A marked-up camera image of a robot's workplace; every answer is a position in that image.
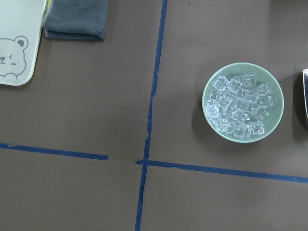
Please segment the green bowl of ice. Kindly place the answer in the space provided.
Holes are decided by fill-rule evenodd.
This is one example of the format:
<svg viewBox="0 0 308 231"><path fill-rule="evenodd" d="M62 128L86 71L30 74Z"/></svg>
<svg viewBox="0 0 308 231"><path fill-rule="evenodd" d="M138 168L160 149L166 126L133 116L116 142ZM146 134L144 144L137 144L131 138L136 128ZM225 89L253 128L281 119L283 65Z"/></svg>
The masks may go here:
<svg viewBox="0 0 308 231"><path fill-rule="evenodd" d="M284 97L277 79L251 63L233 63L216 71L202 94L209 126L221 137L252 143L269 136L279 125Z"/></svg>

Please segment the grey folded cloth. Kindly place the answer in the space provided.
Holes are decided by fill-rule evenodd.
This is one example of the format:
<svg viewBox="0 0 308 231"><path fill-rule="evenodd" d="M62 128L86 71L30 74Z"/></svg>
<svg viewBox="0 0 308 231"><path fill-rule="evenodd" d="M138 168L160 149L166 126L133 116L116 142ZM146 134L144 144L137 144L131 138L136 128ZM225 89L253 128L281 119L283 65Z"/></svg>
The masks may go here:
<svg viewBox="0 0 308 231"><path fill-rule="evenodd" d="M42 27L49 39L104 40L107 0L51 0Z"/></svg>

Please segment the steel ice scoop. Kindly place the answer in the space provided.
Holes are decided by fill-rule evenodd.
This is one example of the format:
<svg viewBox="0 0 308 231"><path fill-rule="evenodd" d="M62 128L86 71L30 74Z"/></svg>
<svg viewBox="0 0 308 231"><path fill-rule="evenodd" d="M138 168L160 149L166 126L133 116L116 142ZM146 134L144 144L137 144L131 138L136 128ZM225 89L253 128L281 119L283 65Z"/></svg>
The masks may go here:
<svg viewBox="0 0 308 231"><path fill-rule="evenodd" d="M303 79L303 94L304 94L304 109L305 109L305 124L308 127L308 69L302 71Z"/></svg>

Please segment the cream bear tray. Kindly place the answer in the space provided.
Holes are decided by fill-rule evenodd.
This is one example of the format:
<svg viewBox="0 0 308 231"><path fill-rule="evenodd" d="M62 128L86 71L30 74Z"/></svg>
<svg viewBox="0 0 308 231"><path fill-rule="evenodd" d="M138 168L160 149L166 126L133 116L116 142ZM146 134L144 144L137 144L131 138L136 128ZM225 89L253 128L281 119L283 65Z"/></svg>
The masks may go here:
<svg viewBox="0 0 308 231"><path fill-rule="evenodd" d="M0 2L0 83L21 86L33 76L46 0Z"/></svg>

